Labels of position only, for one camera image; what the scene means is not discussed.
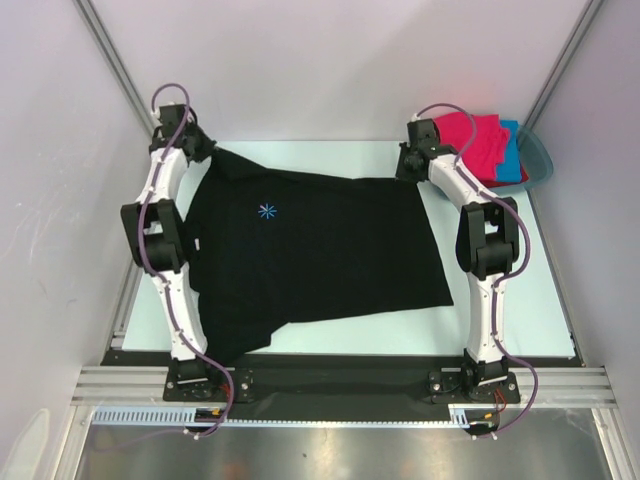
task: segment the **blue asterisk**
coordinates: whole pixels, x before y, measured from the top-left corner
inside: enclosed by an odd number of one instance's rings
[[[269,220],[270,218],[275,217],[278,211],[273,208],[273,205],[265,203],[264,205],[260,205],[260,210],[258,210],[258,213],[260,214],[261,218],[266,218],[267,220]]]

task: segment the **black t-shirt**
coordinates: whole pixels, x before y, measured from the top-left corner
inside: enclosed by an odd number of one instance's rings
[[[219,149],[185,224],[207,354],[224,363],[289,322],[453,304],[410,183],[274,170]]]

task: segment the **white tabletop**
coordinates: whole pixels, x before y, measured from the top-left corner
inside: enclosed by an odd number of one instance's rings
[[[393,177],[398,142],[227,142],[267,167],[342,177]],[[193,164],[182,180],[177,205],[183,217],[209,162]],[[455,257],[459,215],[430,183],[419,186],[454,300],[454,306],[289,324],[272,336],[264,353],[460,355],[469,332],[469,287]],[[573,357],[558,293],[525,192],[513,195],[532,240],[527,270],[510,280],[505,299],[505,342],[515,355]],[[521,236],[521,255],[524,241]],[[169,327],[150,279],[135,298],[123,350],[170,350]]]

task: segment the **blue cloth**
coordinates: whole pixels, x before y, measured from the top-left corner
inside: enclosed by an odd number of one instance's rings
[[[516,133],[518,132],[517,120],[500,120],[503,128],[508,128],[511,135],[509,143],[504,153],[504,163],[496,167],[496,181],[502,183],[522,182],[522,172],[520,171],[520,152],[516,143]]]

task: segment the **white wall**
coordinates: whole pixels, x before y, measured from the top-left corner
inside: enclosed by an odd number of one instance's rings
[[[578,341],[604,364],[640,450],[640,2],[603,7],[537,126],[554,177],[536,192]]]
[[[217,140],[396,140],[429,103],[524,120],[586,0],[94,0],[143,95]]]
[[[47,463],[110,327],[130,257],[119,205],[147,142],[70,0],[0,2],[0,61],[0,465],[42,408]]]

